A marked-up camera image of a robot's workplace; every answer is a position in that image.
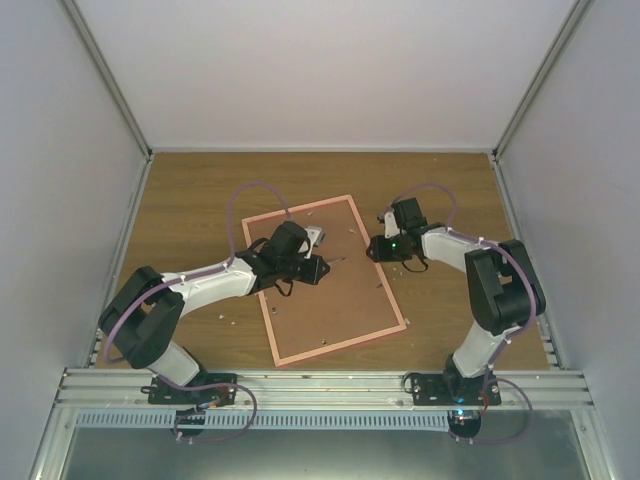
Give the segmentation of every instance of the cable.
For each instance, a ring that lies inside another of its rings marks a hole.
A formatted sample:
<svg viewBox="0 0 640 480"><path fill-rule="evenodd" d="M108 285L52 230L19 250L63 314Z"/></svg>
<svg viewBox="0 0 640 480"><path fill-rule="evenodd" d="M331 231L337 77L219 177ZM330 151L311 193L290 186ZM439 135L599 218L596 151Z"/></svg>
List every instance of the cable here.
<svg viewBox="0 0 640 480"><path fill-rule="evenodd" d="M473 235L467 235L466 233L456 232L453 229L449 229L447 233L455 238L478 243L480 245L491 248L492 250L495 250L496 252L498 252L518 274L518 277L520 277L520 280L524 285L524 289L527 292L527 296L529 297L529 304L530 304L529 318L527 319L526 323L522 326L522 328L516 330L515 332L505 335L505 338L502 340L502 342L500 342L500 345L498 346L496 351L493 353L493 355L491 356L491 358L489 358L489 361L487 362L488 365L495 365L495 362L500 356L500 354L502 353L502 351L504 350L504 347L509 343L511 343L511 340L513 338L515 338L518 335L521 335L526 330L531 328L531 326L536 321L537 306L536 306L536 297L533 292L533 288L531 288L531 283L529 282L529 278L527 277L527 274L524 273L524 270L522 269L522 267L518 264L515 258L513 258L504 248L500 247L499 245L496 245L494 242L489 242L483 238L474 237ZM484 376L484 387L488 385L487 380L488 380L488 369L485 372L485 376Z"/></svg>
<svg viewBox="0 0 640 480"><path fill-rule="evenodd" d="M249 417L249 420L247 421L247 423L240 430L237 430L236 432L233 432L230 435L225 435L224 437L200 438L197 441L194 441L193 437L190 437L189 439L190 443L220 443L226 440L231 440L232 438L239 437L240 435L245 433L247 430L249 430L251 425L253 425L253 422L255 421L256 416L258 415L258 399L256 398L255 394L244 385L240 385L238 383L209 383L207 385L199 385L197 387L183 387L182 385L178 385L177 383L172 382L171 380L163 377L162 375L158 375L158 378L160 378L164 383L166 383L170 387L178 390L183 390L185 392L197 392L200 390L210 390L212 388L227 387L227 388L237 388L238 390L242 390L246 392L247 395L249 395L249 397L251 397L251 402L253 403L253 410L251 412L251 417ZM173 434L176 436L176 439L178 440L180 439L180 432L178 432L178 426L180 425L180 421L189 416L191 415L176 415L176 421L173 425Z"/></svg>
<svg viewBox="0 0 640 480"><path fill-rule="evenodd" d="M391 210L391 206L396 203L398 200L400 200L402 197L404 197L405 195L418 190L420 188L425 188L425 187L433 187L433 188L437 188L439 190L442 190L443 192L445 192L447 195L449 195L449 198L451 199L451 213L449 214L449 218L447 218L447 223L445 223L445 226L447 227L447 229L449 229L451 227L451 223L453 222L454 217L456 216L456 213L458 213L458 200L456 199L456 196L454 195L454 193L451 191L451 189L449 187L445 187L444 185L441 185L439 183L433 183L433 182L424 182L424 183L418 183L412 187L407 188L406 190L404 190L400 195L398 195L396 198L394 198L391 203L387 206L387 212L389 212Z"/></svg>
<svg viewBox="0 0 640 480"><path fill-rule="evenodd" d="M113 341L115 340L116 336L118 335L118 332L122 328L122 325L124 325L124 323L129 319L131 314L140 305L142 305L142 303L145 300L147 300L149 297L151 297L155 293L157 293L157 292L159 292L161 290L164 290L165 288L172 287L174 285L177 285L178 283L182 283L182 282L186 282L186 281L190 281L190 280L196 280L198 278L206 277L208 275L214 275L216 273L224 272L227 268L229 268L231 266L231 264L233 263L233 261L236 258L236 248L235 248L235 242L233 240L233 205L234 205L234 203L236 201L236 198L238 197L238 195L243 190L246 190L249 187L256 187L256 186L265 187L265 188L268 188L269 190L271 190L276 195L276 197L278 197L278 200L280 200L280 203L284 207L284 212L285 212L287 218L289 220L291 220L291 212L289 212L289 207L287 207L287 203L285 202L284 198L282 197L280 192L278 192L278 190L276 190L275 187L271 186L270 184L268 184L266 182L259 182L259 181L248 182L248 183L245 183L244 185L239 186L233 192L233 194L231 195L231 198L230 198L229 203L227 205L227 236L228 236L228 239L229 239L229 248L230 248L230 251L231 251L229 259L226 262L223 262L223 263L220 263L220 264L212 266L210 269L207 269L207 270L204 270L204 271L200 271L200 272L197 272L197 273L194 273L194 274L191 274L191 275L187 275L187 276L174 278L173 280L168 280L166 282L163 282L160 285L156 285L155 287L151 288L150 290L146 291L141 296L139 296L124 311L122 316L118 319L118 321L115 323L115 325L111 329L111 332L107 336L107 340L105 342L105 347L104 347L104 352L103 352L103 359L104 359L104 361L106 363L108 363L110 365L113 365L114 363L119 363L119 362L122 362L124 360L124 357L118 357L118 358L113 358L113 359L110 358L111 348L113 346Z"/></svg>
<svg viewBox="0 0 640 480"><path fill-rule="evenodd" d="M522 396L522 399L526 402L527 408L529 409L529 421L527 422L527 426L524 427L524 429L520 433L514 435L513 437L498 439L498 440L491 440L491 439L474 440L469 437L460 437L459 435L456 435L451 430L449 430L449 435L451 436L451 438L456 439L456 441L458 441L460 438L464 438L469 440L470 442L478 443L480 445L507 445L509 443L513 443L515 441L521 440L522 438L524 438L525 435L527 435L531 431L531 428L535 423L535 415L533 411L533 405L531 404L531 400L529 400L529 397L527 397L527 394L524 393L524 390L522 390L519 386L517 386L511 380L507 380L506 378L496 377L493 380L489 380L487 385L491 385L492 383L498 383L498 382L503 382L503 383L506 383L507 385L511 385L520 394L520 396Z"/></svg>

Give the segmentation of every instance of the vent grille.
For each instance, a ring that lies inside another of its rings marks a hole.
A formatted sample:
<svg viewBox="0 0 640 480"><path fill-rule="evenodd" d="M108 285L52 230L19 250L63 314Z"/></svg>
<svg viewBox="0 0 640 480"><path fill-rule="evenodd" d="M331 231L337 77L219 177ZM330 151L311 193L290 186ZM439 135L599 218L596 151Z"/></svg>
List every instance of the vent grille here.
<svg viewBox="0 0 640 480"><path fill-rule="evenodd" d="M83 409L76 426L87 428L171 428L174 410ZM250 412L212 410L204 426L184 428L237 429ZM446 412L282 412L260 411L251 428L280 430L434 430L447 431Z"/></svg>

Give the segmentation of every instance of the purple tube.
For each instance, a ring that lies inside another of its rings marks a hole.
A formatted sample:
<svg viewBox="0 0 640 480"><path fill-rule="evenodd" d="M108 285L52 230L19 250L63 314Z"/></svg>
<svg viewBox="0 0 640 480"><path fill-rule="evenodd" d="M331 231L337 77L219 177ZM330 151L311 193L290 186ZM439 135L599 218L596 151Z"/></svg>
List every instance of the purple tube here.
<svg viewBox="0 0 640 480"><path fill-rule="evenodd" d="M513 387L520 394L522 399L527 404L527 408L529 410L529 421L527 422L527 426L524 427L524 429L520 433L518 433L517 435L514 435L513 437L498 439L498 440L479 439L479 440L473 440L473 443L477 443L479 445L507 445L509 443L513 443L515 441L521 440L533 428L533 424L535 423L535 415L533 413L533 405L531 404L531 400L529 400L529 397L527 397L527 394L524 393L524 390L522 390L522 388L520 388L518 385L513 383L511 380L507 380L506 378L496 377L493 380L490 380L487 383L487 385L491 385L492 383L499 383L499 382L506 383L507 385L510 385L511 387ZM455 439L466 438L466 437L459 437L458 435L455 435L451 430L449 430L449 435Z"/></svg>
<svg viewBox="0 0 640 480"><path fill-rule="evenodd" d="M209 390L209 389L212 389L212 388L227 387L227 388L237 388L238 390L242 390L243 392L246 392L247 395L249 395L249 397L251 397L251 401L253 402L253 411L251 412L251 417L249 418L247 423L240 430L237 430L236 432L233 432L230 435L225 435L224 437L200 438L197 441L190 440L193 443L220 443L220 442L224 442L226 440L231 440L232 438L239 437L240 435L245 433L247 430L249 430L251 425L253 425L253 422L256 420L256 416L258 415L258 399L254 395L254 393L249 388L245 387L244 385L240 385L240 384L237 384L237 383L210 383L208 385L199 385L197 387L183 387L181 385L173 383L171 380L169 380L168 378L163 377L162 375L158 375L158 377L163 382L165 382L167 385L169 385L169 386L171 386L173 388L176 388L178 390L184 390L186 392L197 392L199 390ZM173 426L173 434L176 436L176 438L179 438L178 437L178 426L180 425L180 421L182 419L184 419L184 418L187 418L188 416L189 415L176 416L176 421L175 421L175 424Z"/></svg>

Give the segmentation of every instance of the metal frame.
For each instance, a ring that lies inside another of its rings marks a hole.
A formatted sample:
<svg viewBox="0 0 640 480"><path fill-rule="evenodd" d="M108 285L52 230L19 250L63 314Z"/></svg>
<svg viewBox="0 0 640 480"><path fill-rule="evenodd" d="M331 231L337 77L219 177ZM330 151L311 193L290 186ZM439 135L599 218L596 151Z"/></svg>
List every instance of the metal frame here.
<svg viewBox="0 0 640 480"><path fill-rule="evenodd" d="M140 150L147 158L147 162L141 169L114 255L104 306L113 295L153 154L76 1L58 1L85 45L87 53L95 62L106 88L122 113ZM591 3L592 0L574 2L543 63L493 151L494 158L491 166L509 225L514 236L518 238L523 237L522 228L498 160ZM557 336L554 335L553 323L547 316L542 317L539 327L552 370L497 372L497 375L523 388L536 410L570 410L591 477L594 480L617 478L582 373L562 370L562 348ZM92 358L95 358L95 352L93 355L88 355L87 365L92 364ZM442 429L443 415L446 415L451 408L413 406L411 395L400 386L400 380L405 372L252 370L235 373L239 374L239 382L251 388L256 394L263 418L258 428L308 428L304 422L322 418L324 420L318 421L323 428L343 428L347 427L347 423L353 419L356 421L360 421L357 420L358 418L374 419L371 421L375 422L377 418L383 419L380 420L382 422L390 422L381 423L380 427L383 428ZM61 478L68 453L73 445L76 428L123 428L124 426L166 428L166 422L171 421L175 409L171 406L154 406L147 403L146 395L140 393L140 387L148 385L150 381L151 374L147 371L87 368L67 370L61 380L30 478ZM500 388L503 404L495 409L527 408L514 389L509 386L500 386ZM231 426L235 426L233 422L237 422L238 418L244 418L250 409L249 397L241 391L237 392L236 404L217 412L213 411L209 415L211 420L207 425L209 428L225 428L226 420L220 419L230 418L235 419L229 420ZM296 423L299 422L296 419L303 419L303 424ZM346 422L344 426L340 424L342 421Z"/></svg>
<svg viewBox="0 0 640 480"><path fill-rule="evenodd" d="M533 104L538 92L544 85L545 80L549 77L553 67L562 55L562 52L564 52L565 47L569 43L569 40L571 40L571 37L578 28L578 25L580 25L580 22L592 3L593 0L575 0L573 2L567 17L560 27L560 30L553 39L553 42L551 42L549 50L547 50L544 60L542 60L542 63L540 64L540 67L538 67L531 83L527 87L522 100L520 100L516 111L509 120L507 128L505 128L500 140L498 140L496 148L493 151L493 154L497 158L500 158L504 153L507 145L513 137L513 134L518 129L520 122L526 115L529 107Z"/></svg>
<svg viewBox="0 0 640 480"><path fill-rule="evenodd" d="M109 68L109 65L104 59L104 56L100 51L100 47L98 47L98 44L95 38L93 37L93 34L91 33L91 29L87 25L87 22L85 21L84 16L82 15L80 8L78 7L78 4L76 3L75 0L58 0L58 1L62 5L62 9L64 10L64 12L67 14L67 17L69 18L71 25L73 26L76 33L80 37L82 44L86 48L87 54L89 55L91 60L93 60L93 63L96 66L96 69L98 71L98 74L100 75L100 78L102 79L105 87L111 94L111 97L113 98L113 101L115 102L116 107L122 114L122 118L127 124L127 127L129 127L129 131L131 132L131 135L135 139L136 143L138 144L140 151L142 151L142 153L147 158L149 158L152 153L151 147L149 147L149 144L144 138L144 134L142 133L142 130L138 125L138 122L133 116L133 113L131 112L131 109L129 108L127 101L125 100L124 95L122 94L122 91L120 90L120 87L118 86L118 83L116 82L116 79L113 76L113 73L111 73L111 69Z"/></svg>
<svg viewBox="0 0 640 480"><path fill-rule="evenodd" d="M448 406L414 406L411 395L401 386L405 372L400 371L236 373L238 382L250 388L258 399L263 414L259 428L446 431L445 416L451 410ZM571 410L583 426L594 418L593 402L581 372L505 371L497 375L518 384L536 410ZM146 370L67 370L30 478L61 477L76 428L166 428L179 406L149 405L140 388L151 380L152 374ZM500 389L503 403L495 410L527 409L513 388L505 385ZM212 420L205 428L236 427L251 408L249 396L238 391L235 405L210 413ZM218 414L222 419L216 421L214 417ZM366 422L378 423L365 425ZM589 471L604 472L603 466L608 465L606 457L597 437L588 436L592 431L591 423L588 425L581 430L581 444L590 446L590 457L599 455L591 459Z"/></svg>

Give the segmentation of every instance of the brown cork board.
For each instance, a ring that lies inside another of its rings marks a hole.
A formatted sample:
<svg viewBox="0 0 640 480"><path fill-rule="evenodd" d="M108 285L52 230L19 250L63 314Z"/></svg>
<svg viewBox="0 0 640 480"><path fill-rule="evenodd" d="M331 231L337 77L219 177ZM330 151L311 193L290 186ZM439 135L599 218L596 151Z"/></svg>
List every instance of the brown cork board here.
<svg viewBox="0 0 640 480"><path fill-rule="evenodd" d="M406 329L380 265L365 255L369 236L351 195L290 209L303 227L325 232L314 253L332 265L318 285L296 282L290 297L275 289L260 292L260 306L276 366L329 353ZM247 245L270 237L284 210L242 221Z"/></svg>

